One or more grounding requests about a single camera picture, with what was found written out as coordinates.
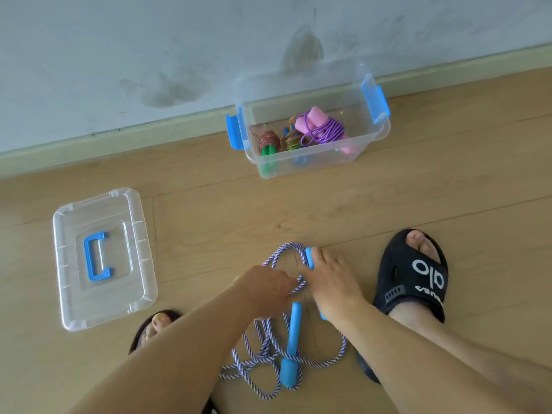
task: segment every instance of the slipper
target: slipper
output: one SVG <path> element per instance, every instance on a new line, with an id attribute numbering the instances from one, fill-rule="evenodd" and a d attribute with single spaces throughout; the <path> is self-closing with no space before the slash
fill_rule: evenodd
<path id="1" fill-rule="evenodd" d="M 395 234 L 383 253 L 377 274 L 374 306 L 384 314 L 402 302 L 418 302 L 431 310 L 439 321 L 445 321 L 443 301 L 448 285 L 448 266 L 443 251 L 429 235 L 425 237 L 435 246 L 441 263 L 410 247 L 406 236 L 414 229 L 403 229 Z M 356 352 L 356 358 L 366 376 L 380 383 L 368 363 Z"/>
<path id="2" fill-rule="evenodd" d="M 136 335 L 134 336 L 133 343 L 130 345 L 129 354 L 132 353 L 136 348 L 138 347 L 138 342 L 140 341 L 140 337 L 142 336 L 143 331 L 146 329 L 148 324 L 151 322 L 151 320 L 154 319 L 155 315 L 158 313 L 164 313 L 165 315 L 168 315 L 170 320 L 172 322 L 178 320 L 182 315 L 176 311 L 173 310 L 163 310 L 163 311 L 157 311 L 152 316 L 150 316 L 147 320 L 142 322 L 142 325 L 140 328 L 138 328 L 138 331 L 136 332 Z M 215 404 L 213 404 L 211 398 L 207 400 L 207 403 L 203 407 L 202 414 L 217 414 L 218 410 L 215 407 Z"/>

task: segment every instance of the plastic storage box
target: plastic storage box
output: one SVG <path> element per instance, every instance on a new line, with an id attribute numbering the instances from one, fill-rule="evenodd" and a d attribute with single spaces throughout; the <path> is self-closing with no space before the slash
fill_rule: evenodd
<path id="1" fill-rule="evenodd" d="M 157 298 L 140 195 L 123 187 L 53 215 L 61 320 L 79 331 L 147 308 Z"/>
<path id="2" fill-rule="evenodd" d="M 389 108 L 367 58 L 321 63 L 308 72 L 272 72 L 235 84 L 235 116 L 226 117 L 230 144 L 245 150 L 264 178 L 353 161 L 372 141 L 390 131 Z M 345 127 L 346 139 L 262 156 L 252 133 L 273 130 L 280 136 L 291 116 L 318 106 Z"/>

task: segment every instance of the hand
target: hand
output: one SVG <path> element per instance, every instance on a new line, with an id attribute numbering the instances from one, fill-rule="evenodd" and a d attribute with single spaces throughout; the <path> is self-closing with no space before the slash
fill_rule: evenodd
<path id="1" fill-rule="evenodd" d="M 347 316 L 347 305 L 364 301 L 353 269 L 329 248 L 312 248 L 314 270 L 303 265 L 300 273 L 313 291 L 318 309 L 334 325 Z"/>
<path id="2" fill-rule="evenodd" d="M 234 280 L 233 287 L 244 296 L 256 319 L 272 318 L 287 311 L 290 292 L 298 285 L 297 279 L 268 266 L 253 266 Z"/>

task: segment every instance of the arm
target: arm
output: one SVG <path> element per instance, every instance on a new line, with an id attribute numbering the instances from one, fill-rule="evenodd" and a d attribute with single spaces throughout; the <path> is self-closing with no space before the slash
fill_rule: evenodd
<path id="1" fill-rule="evenodd" d="M 402 413 L 520 413 L 498 388 L 446 350 L 380 313 L 362 296 L 350 266 L 313 248 L 302 267 L 319 309 L 368 362 Z"/>
<path id="2" fill-rule="evenodd" d="M 285 311 L 296 285 L 285 271 L 252 267 L 130 355 L 69 413 L 201 412 L 241 334 L 253 319 Z"/>

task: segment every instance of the baseboard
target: baseboard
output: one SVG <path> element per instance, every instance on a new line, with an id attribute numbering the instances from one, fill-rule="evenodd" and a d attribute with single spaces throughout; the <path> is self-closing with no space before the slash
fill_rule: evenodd
<path id="1" fill-rule="evenodd" d="M 552 44 L 376 78 L 386 97 L 552 66 Z M 0 154 L 0 178 L 226 130 L 229 106 Z"/>

